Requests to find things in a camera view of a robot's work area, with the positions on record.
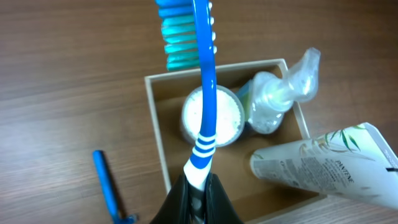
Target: wood grain surface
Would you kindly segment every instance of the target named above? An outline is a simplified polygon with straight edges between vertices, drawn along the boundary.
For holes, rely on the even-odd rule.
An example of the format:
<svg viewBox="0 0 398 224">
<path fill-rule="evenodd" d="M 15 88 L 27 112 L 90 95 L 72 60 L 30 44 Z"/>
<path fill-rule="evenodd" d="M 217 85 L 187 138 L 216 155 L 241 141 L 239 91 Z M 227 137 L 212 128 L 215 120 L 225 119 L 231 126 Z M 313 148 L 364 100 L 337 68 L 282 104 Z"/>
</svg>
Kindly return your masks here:
<svg viewBox="0 0 398 224">
<path fill-rule="evenodd" d="M 320 134 L 363 121 L 398 151 L 398 3 L 214 0 L 218 65 L 322 52 Z M 0 223 L 111 223 L 91 153 L 106 151 L 127 213 L 165 198 L 146 75 L 166 56 L 151 0 L 0 1 Z M 397 223 L 398 212 L 329 198 L 273 223 Z"/>
</svg>

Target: wooden box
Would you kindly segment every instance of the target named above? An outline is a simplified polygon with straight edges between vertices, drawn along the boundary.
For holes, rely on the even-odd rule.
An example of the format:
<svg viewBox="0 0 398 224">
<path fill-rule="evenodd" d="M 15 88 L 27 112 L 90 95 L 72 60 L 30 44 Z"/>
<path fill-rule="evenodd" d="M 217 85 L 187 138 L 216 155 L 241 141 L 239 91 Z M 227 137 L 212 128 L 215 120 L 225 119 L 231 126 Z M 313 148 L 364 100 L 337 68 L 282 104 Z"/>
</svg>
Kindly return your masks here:
<svg viewBox="0 0 398 224">
<path fill-rule="evenodd" d="M 237 90 L 259 71 L 281 77 L 287 72 L 287 66 L 284 59 L 217 66 L 217 84 Z M 183 172 L 192 151 L 192 145 L 182 137 L 179 121 L 185 97 L 201 85 L 200 69 L 151 75 L 145 77 L 145 81 L 168 192 Z M 275 133 L 238 139 L 229 146 L 217 149 L 211 171 L 220 178 L 242 221 L 263 222 L 324 197 L 315 192 L 259 180 L 248 168 L 248 158 L 256 149 L 303 138 L 309 138 L 309 134 L 300 105 L 295 103 Z"/>
</svg>

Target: blue toothbrush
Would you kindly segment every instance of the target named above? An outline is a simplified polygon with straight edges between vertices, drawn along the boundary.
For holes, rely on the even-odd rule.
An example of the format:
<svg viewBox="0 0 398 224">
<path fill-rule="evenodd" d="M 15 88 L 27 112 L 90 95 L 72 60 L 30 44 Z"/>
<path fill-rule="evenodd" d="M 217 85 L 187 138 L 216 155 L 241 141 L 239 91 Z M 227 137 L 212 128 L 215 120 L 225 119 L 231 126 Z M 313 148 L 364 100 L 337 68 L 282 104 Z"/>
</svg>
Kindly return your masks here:
<svg viewBox="0 0 398 224">
<path fill-rule="evenodd" d="M 127 218 L 119 217 L 119 208 L 114 189 L 112 188 L 111 178 L 106 168 L 106 161 L 102 151 L 96 150 L 93 152 L 93 159 L 95 168 L 97 170 L 99 181 L 101 182 L 102 191 L 105 198 L 105 203 L 108 208 L 109 214 L 112 217 L 114 224 L 132 224 L 135 223 L 137 217 L 130 215 Z"/>
<path fill-rule="evenodd" d="M 163 19 L 162 35 L 168 43 L 167 69 L 177 70 L 200 66 L 203 89 L 203 115 L 198 140 L 184 166 L 184 173 L 194 191 L 205 191 L 206 178 L 216 150 L 216 48 L 214 19 L 210 16 L 208 0 L 156 0 Z M 204 194 L 191 195 L 193 221 L 204 222 Z"/>
</svg>

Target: shampoo tube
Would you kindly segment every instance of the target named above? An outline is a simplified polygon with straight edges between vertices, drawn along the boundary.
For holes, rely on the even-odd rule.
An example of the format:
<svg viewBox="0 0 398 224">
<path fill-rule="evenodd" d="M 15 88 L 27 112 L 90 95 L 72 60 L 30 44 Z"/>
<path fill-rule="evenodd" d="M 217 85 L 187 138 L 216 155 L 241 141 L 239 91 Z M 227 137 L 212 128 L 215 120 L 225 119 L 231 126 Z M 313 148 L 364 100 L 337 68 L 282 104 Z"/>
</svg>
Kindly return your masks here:
<svg viewBox="0 0 398 224">
<path fill-rule="evenodd" d="M 398 159 L 369 123 L 259 149 L 259 179 L 398 209 Z"/>
</svg>

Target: green leaf print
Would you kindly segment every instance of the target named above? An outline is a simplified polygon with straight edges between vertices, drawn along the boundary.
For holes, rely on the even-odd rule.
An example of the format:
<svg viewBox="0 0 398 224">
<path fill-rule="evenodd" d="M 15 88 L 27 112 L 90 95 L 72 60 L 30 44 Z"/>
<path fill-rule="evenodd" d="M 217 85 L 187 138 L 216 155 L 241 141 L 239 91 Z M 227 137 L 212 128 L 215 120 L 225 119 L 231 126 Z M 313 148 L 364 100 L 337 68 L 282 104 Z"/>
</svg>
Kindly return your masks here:
<svg viewBox="0 0 398 224">
<path fill-rule="evenodd" d="M 352 152 L 352 150 L 348 146 L 348 142 L 347 142 L 347 139 L 346 139 L 346 135 L 344 134 L 344 131 L 341 130 L 340 134 L 341 134 L 341 137 L 343 138 L 344 145 L 347 147 L 348 150 L 350 150 Z"/>
<path fill-rule="evenodd" d="M 332 151 L 332 152 L 340 152 L 340 153 L 348 152 L 348 150 L 340 151 L 340 150 L 334 150 L 334 149 L 330 149 L 330 151 Z"/>
<path fill-rule="evenodd" d="M 337 134 L 337 132 L 338 132 L 339 130 L 337 130 L 337 131 L 335 131 L 332 135 L 331 135 L 331 138 L 330 138 L 330 140 L 332 140 L 333 139 L 333 137 L 335 137 L 335 135 Z"/>
<path fill-rule="evenodd" d="M 353 126 L 355 129 L 366 130 L 366 128 L 359 127 L 359 125 Z"/>
<path fill-rule="evenodd" d="M 257 159 L 264 159 L 262 156 L 260 156 L 259 154 L 253 154 L 254 155 L 254 157 L 256 157 Z"/>
<path fill-rule="evenodd" d="M 348 135 L 348 138 L 349 138 L 349 140 L 350 140 L 359 150 L 361 150 L 361 149 L 359 148 L 358 144 L 356 143 L 355 139 L 354 139 L 352 136 Z"/>
<path fill-rule="evenodd" d="M 326 144 L 329 146 L 329 142 L 328 142 L 328 134 L 329 134 L 329 133 L 326 133 L 326 134 L 325 134 L 325 142 L 326 142 Z"/>
</svg>

